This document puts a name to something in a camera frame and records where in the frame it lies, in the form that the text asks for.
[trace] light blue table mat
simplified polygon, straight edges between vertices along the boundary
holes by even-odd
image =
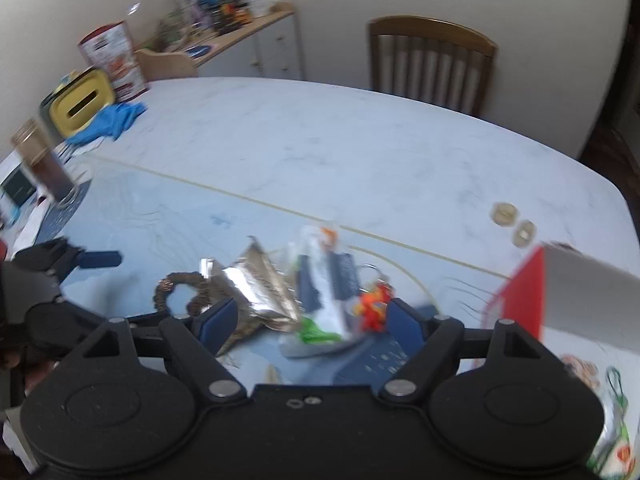
[[[119,250],[124,260],[115,269],[76,269],[62,288],[71,301],[105,317],[152,312],[154,288],[170,272],[198,270],[203,257],[231,264],[247,246],[249,235],[256,236],[266,250],[277,250],[296,240],[300,228],[312,222],[274,206],[91,155],[71,164],[88,166],[92,181],[59,235],[87,250]],[[357,263],[375,264],[389,275],[398,297],[416,307],[433,303],[466,326],[479,325],[479,313],[504,281],[482,270],[348,230],[341,232],[341,239],[351,247]],[[192,295],[187,286],[177,287],[168,301],[172,312],[184,312]],[[230,352],[225,365],[246,383],[260,382],[260,370],[271,364],[285,382],[331,384],[348,382],[340,372],[354,372],[358,356],[366,371],[372,358],[381,358],[380,352],[377,356],[367,352],[379,346],[372,338],[341,354],[301,360],[284,358],[277,339],[276,333],[261,330]],[[389,375],[401,365],[401,352],[394,355],[386,356],[395,359],[388,364]]]

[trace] beige wall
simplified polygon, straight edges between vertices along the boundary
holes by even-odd
[[[137,0],[0,0],[0,155],[7,135],[73,68],[76,43]],[[368,86],[367,20],[421,14],[500,46],[484,118],[576,156],[590,132],[625,28],[628,0],[291,0],[308,78]]]

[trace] blue glove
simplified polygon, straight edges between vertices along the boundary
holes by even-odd
[[[88,144],[98,137],[113,137],[117,139],[122,132],[128,130],[146,106],[142,103],[129,105],[120,103],[105,106],[94,117],[94,120],[84,129],[69,137],[65,142],[74,146]]]

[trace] white marble tabletop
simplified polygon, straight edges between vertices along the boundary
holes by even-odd
[[[532,250],[490,217],[510,202],[535,242],[571,244],[640,275],[626,202],[534,140],[443,108],[289,80],[151,83],[148,111],[92,156],[334,220],[504,275]]]

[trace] chair backrest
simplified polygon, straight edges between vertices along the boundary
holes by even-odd
[[[386,52],[382,36],[390,36]],[[433,18],[385,16],[369,22],[369,47],[372,90],[385,92],[383,79],[387,79],[386,93],[439,104],[474,117],[480,114],[497,51],[489,38],[471,28]],[[464,50],[462,59],[460,50]],[[383,58],[389,57],[390,71],[385,71]]]
[[[147,81],[198,76],[195,63],[184,52],[153,52],[142,48],[136,51],[136,57]]]

